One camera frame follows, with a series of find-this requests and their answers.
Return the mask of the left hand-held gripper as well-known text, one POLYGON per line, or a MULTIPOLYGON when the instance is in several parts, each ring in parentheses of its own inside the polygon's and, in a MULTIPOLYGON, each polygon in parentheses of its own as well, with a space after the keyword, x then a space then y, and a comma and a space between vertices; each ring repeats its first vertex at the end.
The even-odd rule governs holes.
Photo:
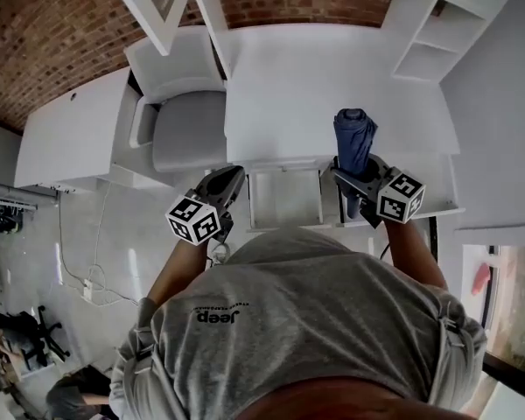
POLYGON ((193 246, 210 239, 223 243, 234 225, 229 208, 239 196, 245 179, 245 170, 239 165, 208 173, 166 212, 171 231, 193 246))

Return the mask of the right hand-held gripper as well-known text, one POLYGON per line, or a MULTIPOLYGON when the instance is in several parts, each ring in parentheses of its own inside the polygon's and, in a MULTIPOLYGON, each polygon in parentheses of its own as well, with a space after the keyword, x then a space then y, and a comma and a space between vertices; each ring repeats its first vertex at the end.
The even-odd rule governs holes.
POLYGON ((346 216, 355 220, 360 215, 373 228, 385 220, 406 224, 423 203, 425 184, 375 154, 359 175, 340 169, 337 156, 330 171, 346 198, 346 216))

